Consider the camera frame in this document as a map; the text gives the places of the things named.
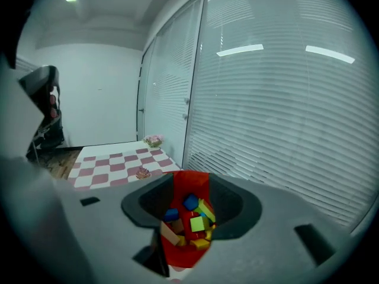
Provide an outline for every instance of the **window blinds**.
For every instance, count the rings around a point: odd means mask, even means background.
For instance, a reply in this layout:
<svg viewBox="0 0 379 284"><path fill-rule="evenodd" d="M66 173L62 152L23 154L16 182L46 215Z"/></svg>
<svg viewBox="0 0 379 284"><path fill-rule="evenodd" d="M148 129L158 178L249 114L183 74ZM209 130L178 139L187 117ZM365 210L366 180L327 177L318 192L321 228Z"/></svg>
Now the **window blinds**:
<svg viewBox="0 0 379 284"><path fill-rule="evenodd" d="M378 194L370 44L344 0L205 0L184 168L288 189L354 228Z"/></svg>
<svg viewBox="0 0 379 284"><path fill-rule="evenodd" d="M145 135L163 134L162 148L182 166L201 0L192 0L158 33L146 90Z"/></svg>

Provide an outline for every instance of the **black slot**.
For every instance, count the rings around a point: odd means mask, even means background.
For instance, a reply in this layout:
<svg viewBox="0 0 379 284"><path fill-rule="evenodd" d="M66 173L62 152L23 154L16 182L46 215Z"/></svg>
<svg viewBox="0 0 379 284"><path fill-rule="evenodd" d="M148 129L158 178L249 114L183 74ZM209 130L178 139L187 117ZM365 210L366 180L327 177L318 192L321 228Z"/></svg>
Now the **black slot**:
<svg viewBox="0 0 379 284"><path fill-rule="evenodd" d="M100 202L100 200L99 200L99 198L96 198L95 196L81 200L81 204L83 206L91 205L91 204L94 204L97 202Z"/></svg>
<svg viewBox="0 0 379 284"><path fill-rule="evenodd" d="M295 227L300 240L319 266L334 255L335 250L311 224Z"/></svg>

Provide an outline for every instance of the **green block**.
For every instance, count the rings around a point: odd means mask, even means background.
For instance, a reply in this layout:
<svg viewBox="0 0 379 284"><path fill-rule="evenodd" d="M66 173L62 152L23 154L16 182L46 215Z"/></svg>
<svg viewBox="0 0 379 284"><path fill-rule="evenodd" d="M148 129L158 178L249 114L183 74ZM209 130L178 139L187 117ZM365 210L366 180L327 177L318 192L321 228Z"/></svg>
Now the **green block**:
<svg viewBox="0 0 379 284"><path fill-rule="evenodd" d="M196 207L194 210L194 212L197 212L199 215L203 212L200 207Z"/></svg>
<svg viewBox="0 0 379 284"><path fill-rule="evenodd" d="M191 221L191 230L192 232L196 231L202 231L202 230L208 230L209 227L209 220L207 217L195 217L189 219Z"/></svg>

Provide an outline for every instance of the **table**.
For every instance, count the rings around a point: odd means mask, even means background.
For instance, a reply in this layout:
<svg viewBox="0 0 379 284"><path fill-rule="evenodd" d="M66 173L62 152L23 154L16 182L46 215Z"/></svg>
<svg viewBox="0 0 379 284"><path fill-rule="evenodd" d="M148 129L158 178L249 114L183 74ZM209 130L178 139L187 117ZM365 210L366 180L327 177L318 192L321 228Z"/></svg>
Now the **table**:
<svg viewBox="0 0 379 284"><path fill-rule="evenodd" d="M68 181L76 190L105 188L138 180L139 167L151 174L180 170L160 148L149 148L144 142L84 147L69 173Z"/></svg>

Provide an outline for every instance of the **white door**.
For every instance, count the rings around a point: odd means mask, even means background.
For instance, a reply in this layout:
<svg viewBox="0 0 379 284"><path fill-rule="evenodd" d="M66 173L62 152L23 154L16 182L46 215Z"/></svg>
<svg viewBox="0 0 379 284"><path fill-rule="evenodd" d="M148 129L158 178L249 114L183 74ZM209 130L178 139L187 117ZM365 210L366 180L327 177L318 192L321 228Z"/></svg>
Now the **white door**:
<svg viewBox="0 0 379 284"><path fill-rule="evenodd" d="M183 160L200 2L190 1L158 33L146 89L145 134L163 134L162 148L179 166Z"/></svg>
<svg viewBox="0 0 379 284"><path fill-rule="evenodd" d="M140 74L140 82L138 84L138 100L137 100L137 140L140 141L144 137L144 101L146 97L146 84L149 75L150 61L152 58L154 41L151 43L149 48L146 50L142 57L142 66Z"/></svg>

